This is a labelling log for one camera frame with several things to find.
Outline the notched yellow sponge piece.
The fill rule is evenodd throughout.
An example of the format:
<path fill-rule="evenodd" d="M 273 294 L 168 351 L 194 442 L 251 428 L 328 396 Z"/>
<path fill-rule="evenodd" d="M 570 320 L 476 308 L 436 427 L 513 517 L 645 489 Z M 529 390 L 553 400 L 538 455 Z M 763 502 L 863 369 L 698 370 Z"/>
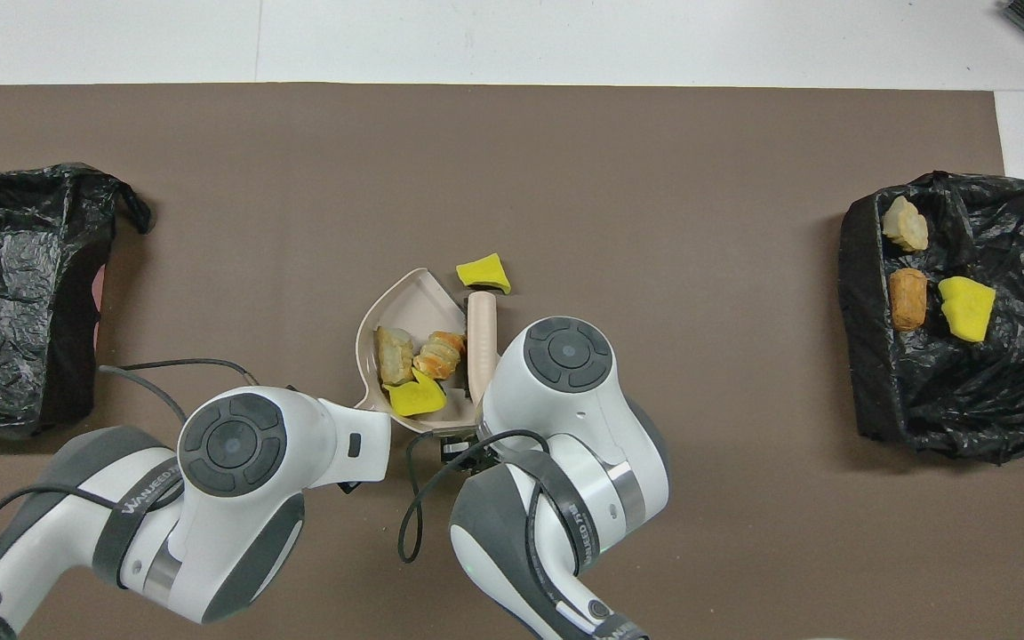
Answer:
<path fill-rule="evenodd" d="M 397 385 L 383 385 L 390 408 L 406 418 L 434 413 L 446 408 L 447 395 L 426 373 L 411 368 L 411 379 Z"/>

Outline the orange striped bread piece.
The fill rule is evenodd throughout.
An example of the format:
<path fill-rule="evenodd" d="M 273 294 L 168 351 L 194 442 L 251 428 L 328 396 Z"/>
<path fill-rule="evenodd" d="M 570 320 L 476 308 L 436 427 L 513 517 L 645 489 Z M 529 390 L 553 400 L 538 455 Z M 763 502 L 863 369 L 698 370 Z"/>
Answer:
<path fill-rule="evenodd" d="M 466 353 L 467 337 L 464 333 L 434 331 L 412 359 L 412 365 L 432 380 L 447 380 L 458 370 Z"/>

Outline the beige brush with black bristles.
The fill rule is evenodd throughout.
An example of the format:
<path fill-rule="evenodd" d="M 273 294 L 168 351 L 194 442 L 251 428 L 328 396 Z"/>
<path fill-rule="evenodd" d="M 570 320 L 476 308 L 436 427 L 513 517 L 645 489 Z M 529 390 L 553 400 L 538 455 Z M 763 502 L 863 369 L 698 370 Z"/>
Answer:
<path fill-rule="evenodd" d="M 480 406 L 494 377 L 497 352 L 497 301 L 487 291 L 472 292 L 467 308 L 468 395 Z"/>

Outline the beige plastic dustpan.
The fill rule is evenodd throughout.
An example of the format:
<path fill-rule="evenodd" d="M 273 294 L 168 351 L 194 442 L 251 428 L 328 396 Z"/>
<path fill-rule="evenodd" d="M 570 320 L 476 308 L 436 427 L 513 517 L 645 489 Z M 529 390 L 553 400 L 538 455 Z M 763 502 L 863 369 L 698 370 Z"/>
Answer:
<path fill-rule="evenodd" d="M 355 360 L 362 378 L 364 396 L 357 409 L 387 414 L 397 424 L 415 433 L 445 429 L 476 428 L 476 409 L 468 384 L 468 357 L 460 362 L 447 380 L 438 384 L 446 394 L 447 404 L 439 411 L 399 416 L 388 401 L 382 388 L 377 362 L 374 332 L 379 327 L 401 329 L 410 333 L 414 351 L 426 343 L 430 333 L 444 331 L 466 335 L 466 309 L 455 302 L 446 289 L 426 268 L 406 273 L 371 305 L 355 335 Z"/>

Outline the small yellow sponge piece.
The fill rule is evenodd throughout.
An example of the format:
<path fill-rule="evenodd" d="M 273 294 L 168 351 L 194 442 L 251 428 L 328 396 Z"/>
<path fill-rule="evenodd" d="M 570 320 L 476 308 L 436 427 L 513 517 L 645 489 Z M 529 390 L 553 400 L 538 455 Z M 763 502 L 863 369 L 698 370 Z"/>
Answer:
<path fill-rule="evenodd" d="M 511 295 L 512 284 L 498 252 L 478 260 L 469 260 L 455 267 L 456 276 L 464 287 L 472 289 L 496 289 L 503 295 Z"/>

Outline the brown oval bread roll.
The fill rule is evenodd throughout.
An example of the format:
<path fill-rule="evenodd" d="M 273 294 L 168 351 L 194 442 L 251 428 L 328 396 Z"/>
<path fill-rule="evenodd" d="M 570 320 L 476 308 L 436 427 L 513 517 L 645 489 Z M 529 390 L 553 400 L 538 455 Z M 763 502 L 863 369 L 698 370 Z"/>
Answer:
<path fill-rule="evenodd" d="M 887 279 L 892 328 L 912 332 L 925 324 L 928 280 L 915 268 L 900 268 Z"/>

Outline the pale beige bread chunk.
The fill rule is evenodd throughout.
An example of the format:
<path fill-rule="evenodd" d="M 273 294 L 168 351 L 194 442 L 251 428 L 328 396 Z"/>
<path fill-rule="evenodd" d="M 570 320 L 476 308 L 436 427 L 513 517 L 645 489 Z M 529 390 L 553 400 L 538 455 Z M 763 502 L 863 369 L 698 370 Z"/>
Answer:
<path fill-rule="evenodd" d="M 905 252 L 921 252 L 928 247 L 928 224 L 910 200 L 898 196 L 881 219 L 882 231 L 891 243 Z"/>

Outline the yellow sponge chunk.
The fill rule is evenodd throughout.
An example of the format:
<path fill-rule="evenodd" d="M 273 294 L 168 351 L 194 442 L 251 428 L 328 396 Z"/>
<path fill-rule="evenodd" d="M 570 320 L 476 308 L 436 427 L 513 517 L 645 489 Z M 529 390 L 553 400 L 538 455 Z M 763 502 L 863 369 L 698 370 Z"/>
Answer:
<path fill-rule="evenodd" d="M 996 300 L 996 289 L 971 278 L 952 276 L 938 283 L 941 311 L 956 339 L 983 343 Z"/>

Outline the pink plastic bin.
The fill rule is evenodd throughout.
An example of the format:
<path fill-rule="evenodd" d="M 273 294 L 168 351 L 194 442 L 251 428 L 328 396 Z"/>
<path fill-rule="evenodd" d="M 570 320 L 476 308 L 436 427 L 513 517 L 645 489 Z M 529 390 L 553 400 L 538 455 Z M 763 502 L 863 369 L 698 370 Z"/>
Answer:
<path fill-rule="evenodd" d="M 98 268 L 96 276 L 93 278 L 91 284 L 91 295 L 97 316 L 96 319 L 94 319 L 92 334 L 92 348 L 94 354 L 99 352 L 100 328 L 101 321 L 103 319 L 103 287 L 105 287 L 105 280 L 106 266 L 101 266 Z"/>

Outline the black plastic trash bag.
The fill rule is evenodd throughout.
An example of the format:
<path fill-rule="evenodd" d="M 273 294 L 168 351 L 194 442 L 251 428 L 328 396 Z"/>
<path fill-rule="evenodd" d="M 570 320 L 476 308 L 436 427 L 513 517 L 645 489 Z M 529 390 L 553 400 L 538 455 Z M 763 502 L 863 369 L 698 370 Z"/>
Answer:
<path fill-rule="evenodd" d="M 0 437 L 88 416 L 96 388 L 94 284 L 119 215 L 154 227 L 132 186 L 85 164 L 0 172 Z"/>
<path fill-rule="evenodd" d="M 905 252 L 881 219 L 898 196 L 928 224 L 928 247 Z M 848 343 L 859 433 L 952 459 L 1024 457 L 1024 180 L 932 172 L 854 202 L 838 239 L 838 305 Z M 892 328 L 887 279 L 928 280 L 925 324 Z M 939 281 L 996 289 L 983 343 L 956 339 Z"/>

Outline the brown paper table mat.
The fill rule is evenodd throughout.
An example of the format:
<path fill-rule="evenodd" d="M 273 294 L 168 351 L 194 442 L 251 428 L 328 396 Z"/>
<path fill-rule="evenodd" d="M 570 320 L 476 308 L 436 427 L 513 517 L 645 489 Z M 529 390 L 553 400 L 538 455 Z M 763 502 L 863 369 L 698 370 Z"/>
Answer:
<path fill-rule="evenodd" d="M 587 572 L 653 640 L 1024 637 L 1024 459 L 858 435 L 837 305 L 850 203 L 1002 174 L 987 92 L 0 86 L 0 172 L 130 183 L 102 361 L 219 357 L 354 404 L 359 323 L 498 252 L 500 344 L 596 324 L 670 502 Z"/>

